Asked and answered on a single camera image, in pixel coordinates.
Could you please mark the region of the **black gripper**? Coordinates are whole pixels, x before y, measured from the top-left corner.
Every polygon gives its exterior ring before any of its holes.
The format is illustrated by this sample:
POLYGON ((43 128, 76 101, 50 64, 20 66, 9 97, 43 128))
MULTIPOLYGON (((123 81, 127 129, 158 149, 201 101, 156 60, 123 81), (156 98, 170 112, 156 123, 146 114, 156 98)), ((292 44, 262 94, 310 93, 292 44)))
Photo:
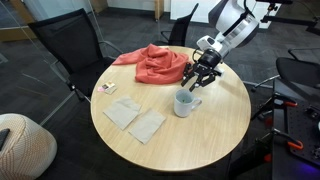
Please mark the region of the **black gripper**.
POLYGON ((205 50, 200 58, 195 60, 194 65, 190 63, 185 65, 181 86, 184 86, 194 76, 194 72, 197 75, 197 79, 189 88, 190 92, 195 88, 205 87, 212 83, 216 75, 221 75, 221 72, 216 70, 216 66, 221 62, 221 59, 222 57, 217 51, 212 49, 205 50))

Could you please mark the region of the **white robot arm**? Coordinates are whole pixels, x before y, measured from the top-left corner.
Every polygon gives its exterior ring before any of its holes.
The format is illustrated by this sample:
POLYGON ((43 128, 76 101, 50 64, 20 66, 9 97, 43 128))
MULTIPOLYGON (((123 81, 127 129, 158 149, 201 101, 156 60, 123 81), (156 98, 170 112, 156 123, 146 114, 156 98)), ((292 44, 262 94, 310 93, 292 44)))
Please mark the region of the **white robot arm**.
POLYGON ((195 82, 189 88, 205 87, 212 83, 222 72, 217 65, 234 48, 242 47, 255 36, 259 22, 246 5, 241 7, 237 0, 221 0, 208 14, 209 24, 219 33, 215 38, 203 36, 197 41, 198 48, 203 52, 194 63, 187 63, 183 71, 181 86, 194 76, 195 82))

